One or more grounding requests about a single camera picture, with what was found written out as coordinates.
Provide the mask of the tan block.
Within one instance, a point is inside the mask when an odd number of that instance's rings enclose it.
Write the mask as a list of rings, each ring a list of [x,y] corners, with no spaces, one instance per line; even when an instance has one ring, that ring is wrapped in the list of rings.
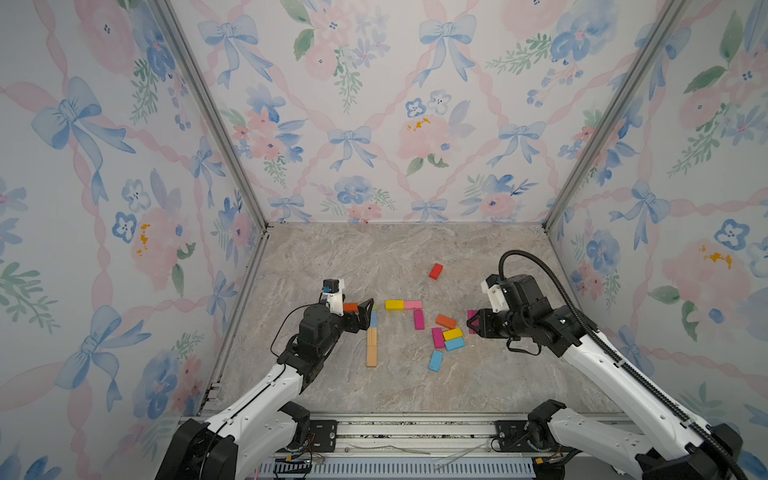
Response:
[[[368,345],[366,347],[366,366],[375,368],[378,366],[378,346]]]
[[[378,329],[370,327],[367,330],[367,347],[374,348],[378,346]]]

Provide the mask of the pink block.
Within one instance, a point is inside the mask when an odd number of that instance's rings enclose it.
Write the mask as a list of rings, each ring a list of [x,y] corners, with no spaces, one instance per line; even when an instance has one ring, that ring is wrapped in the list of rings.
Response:
[[[406,310],[422,310],[423,303],[417,300],[407,300],[404,302],[404,308]]]

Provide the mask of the red block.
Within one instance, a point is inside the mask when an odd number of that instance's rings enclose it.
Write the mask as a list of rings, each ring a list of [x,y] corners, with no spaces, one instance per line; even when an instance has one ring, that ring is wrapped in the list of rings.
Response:
[[[433,280],[438,280],[444,270],[444,266],[440,263],[435,263],[432,267],[429,277]]]

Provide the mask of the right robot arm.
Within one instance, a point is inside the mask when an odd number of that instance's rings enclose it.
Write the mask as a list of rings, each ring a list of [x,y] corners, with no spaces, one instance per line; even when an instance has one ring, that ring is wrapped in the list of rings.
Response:
[[[487,339],[530,339],[588,377],[626,414],[632,433],[547,400],[532,410],[524,439],[539,451],[586,453],[635,479],[743,479],[743,441],[669,397],[567,300],[553,308],[530,275],[491,275],[481,283],[490,305],[467,322]]]

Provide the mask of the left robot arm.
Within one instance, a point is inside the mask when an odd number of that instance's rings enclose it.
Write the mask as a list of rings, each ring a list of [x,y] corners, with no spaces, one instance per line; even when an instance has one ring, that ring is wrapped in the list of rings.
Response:
[[[218,414],[174,433],[157,479],[244,479],[280,450],[309,446],[310,412],[294,402],[317,378],[341,336],[367,330],[374,300],[346,311],[341,294],[303,308],[298,333],[263,379]]]

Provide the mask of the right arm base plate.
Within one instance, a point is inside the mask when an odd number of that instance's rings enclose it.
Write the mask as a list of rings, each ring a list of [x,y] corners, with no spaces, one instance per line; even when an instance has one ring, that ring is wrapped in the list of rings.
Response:
[[[491,449],[497,453],[549,452],[554,443],[544,428],[523,420],[498,420]]]

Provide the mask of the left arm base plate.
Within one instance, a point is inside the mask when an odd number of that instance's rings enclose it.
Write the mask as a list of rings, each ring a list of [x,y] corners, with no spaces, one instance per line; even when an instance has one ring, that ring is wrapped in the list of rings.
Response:
[[[332,453],[336,448],[337,436],[336,420],[301,420],[285,450],[294,453]]]

